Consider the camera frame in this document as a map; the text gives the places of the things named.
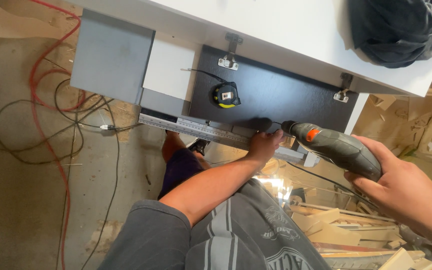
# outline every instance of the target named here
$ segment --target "person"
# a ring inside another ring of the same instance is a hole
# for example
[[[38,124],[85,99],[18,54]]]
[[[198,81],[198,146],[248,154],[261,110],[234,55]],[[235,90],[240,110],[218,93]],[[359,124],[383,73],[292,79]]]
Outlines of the person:
[[[351,172],[345,178],[381,212],[432,241],[432,181],[383,144],[355,138],[375,155],[383,175],[377,182]],[[167,131],[160,198],[132,206],[99,269],[331,269],[259,181],[251,178],[282,140],[281,130],[258,132],[245,157],[211,168],[204,161],[206,142],[187,149],[178,133]]]

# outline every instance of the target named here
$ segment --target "hand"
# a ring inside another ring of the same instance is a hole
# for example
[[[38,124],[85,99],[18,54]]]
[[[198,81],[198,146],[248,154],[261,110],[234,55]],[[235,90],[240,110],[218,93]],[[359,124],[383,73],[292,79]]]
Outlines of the hand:
[[[345,172],[345,178],[367,195],[382,212],[432,239],[432,181],[416,165],[397,158],[382,143],[360,140],[381,164],[382,176],[371,181]]]
[[[257,132],[251,138],[249,152],[246,156],[260,161],[264,166],[273,157],[275,150],[279,148],[279,143],[283,141],[283,131],[280,129],[276,130],[273,134]]]

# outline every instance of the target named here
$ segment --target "power drill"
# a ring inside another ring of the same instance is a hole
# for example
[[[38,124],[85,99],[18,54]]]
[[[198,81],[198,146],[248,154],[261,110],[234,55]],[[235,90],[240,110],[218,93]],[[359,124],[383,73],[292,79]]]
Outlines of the power drill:
[[[324,129],[315,124],[284,121],[281,129],[294,137],[304,149],[339,168],[377,182],[381,164],[358,139],[344,133]]]

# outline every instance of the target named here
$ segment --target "red cable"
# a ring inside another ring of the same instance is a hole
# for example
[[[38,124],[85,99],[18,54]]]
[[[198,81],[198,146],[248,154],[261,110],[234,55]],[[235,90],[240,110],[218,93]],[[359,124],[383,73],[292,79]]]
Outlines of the red cable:
[[[57,164],[57,169],[59,170],[59,173],[61,174],[61,177],[63,178],[64,187],[66,189],[66,196],[68,198],[67,204],[66,204],[66,215],[64,217],[63,232],[62,232],[62,236],[61,236],[61,266],[62,266],[62,269],[65,270],[66,267],[64,265],[64,243],[65,243],[65,240],[66,240],[66,231],[68,229],[68,220],[69,220],[69,210],[70,210],[70,206],[71,206],[71,197],[70,197],[70,193],[69,193],[69,184],[68,184],[68,178],[66,177],[66,174],[64,173],[63,167],[61,166],[61,163],[59,162],[58,157],[57,157],[56,153],[54,152],[53,147],[51,146],[50,142],[46,139],[46,136],[45,136],[43,130],[41,129],[41,125],[40,125],[39,120],[38,120],[38,114],[36,112],[36,102],[40,103],[41,105],[43,105],[43,106],[45,106],[47,108],[53,109],[53,110],[55,110],[56,108],[53,107],[53,106],[51,106],[51,105],[48,105],[45,102],[43,102],[39,98],[39,96],[36,94],[36,89],[38,88],[38,84],[41,81],[41,79],[43,77],[45,77],[46,75],[48,75],[48,74],[51,74],[51,73],[64,73],[64,74],[67,74],[67,75],[71,75],[71,72],[69,72],[67,70],[64,70],[64,69],[51,69],[51,70],[45,71],[44,73],[42,73],[37,78],[35,77],[35,73],[36,73],[36,70],[38,69],[39,65],[41,64],[41,61],[43,61],[43,59],[52,50],[54,50],[57,46],[59,46],[65,39],[67,39],[70,35],[72,35],[80,27],[80,25],[81,25],[81,19],[77,15],[75,15],[74,13],[72,13],[72,12],[70,12],[68,10],[62,9],[60,7],[54,6],[52,4],[49,4],[49,3],[46,3],[46,2],[43,2],[43,1],[40,1],[40,0],[30,0],[30,1],[32,1],[34,3],[38,3],[38,4],[41,4],[41,5],[44,5],[46,7],[55,9],[55,10],[63,12],[63,13],[66,13],[66,14],[72,16],[74,19],[76,19],[78,21],[78,23],[76,24],[76,26],[71,31],[69,31],[68,34],[65,34],[60,40],[57,40],[46,51],[44,51],[41,54],[41,56],[39,56],[39,58],[34,63],[33,68],[31,69],[31,73],[29,74],[29,88],[31,89],[31,101],[32,101],[32,103],[31,103],[31,109],[32,109],[32,112],[33,112],[34,124],[36,125],[36,128],[37,128],[37,130],[38,130],[39,135],[41,136],[41,138],[43,138],[43,140],[45,140],[45,145],[46,145],[47,149],[51,152],[51,155],[53,156],[53,158],[54,158],[54,160],[55,160],[55,162]],[[83,103],[83,101],[85,100],[85,98],[86,98],[86,92],[83,91],[82,92],[81,100],[78,102],[78,104],[76,104],[73,107],[61,109],[61,111],[65,111],[65,112],[66,111],[71,111],[71,110],[79,107]]]

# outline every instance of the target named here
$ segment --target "aluminum ruler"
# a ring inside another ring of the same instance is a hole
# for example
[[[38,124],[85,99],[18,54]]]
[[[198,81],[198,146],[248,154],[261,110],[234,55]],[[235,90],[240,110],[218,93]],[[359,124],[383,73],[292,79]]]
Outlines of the aluminum ruler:
[[[141,108],[138,122],[205,139],[218,144],[246,151],[249,150],[250,138],[248,137],[147,108]],[[304,156],[303,153],[281,146],[275,151],[273,157],[287,162],[303,164],[304,161],[302,159]]]

